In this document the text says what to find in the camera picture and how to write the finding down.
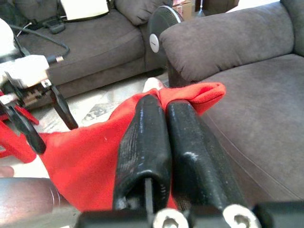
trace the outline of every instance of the red fabric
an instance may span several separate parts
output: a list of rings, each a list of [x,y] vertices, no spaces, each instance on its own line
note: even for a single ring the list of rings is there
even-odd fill
[[[15,106],[15,109],[23,116],[28,118],[33,124],[38,125],[39,121],[33,117],[26,109]],[[18,137],[8,126],[2,121],[7,120],[6,115],[0,116],[0,145],[4,147],[5,151],[0,152],[0,158],[13,155],[24,163],[32,162],[36,158],[36,154],[27,144],[25,137]]]
[[[153,89],[124,101],[107,122],[66,133],[44,134],[47,150],[41,159],[59,192],[80,211],[112,208],[118,146],[137,102],[147,94],[158,96],[164,110],[172,100],[187,99],[202,114],[224,96],[225,87],[221,83],[201,83]]]

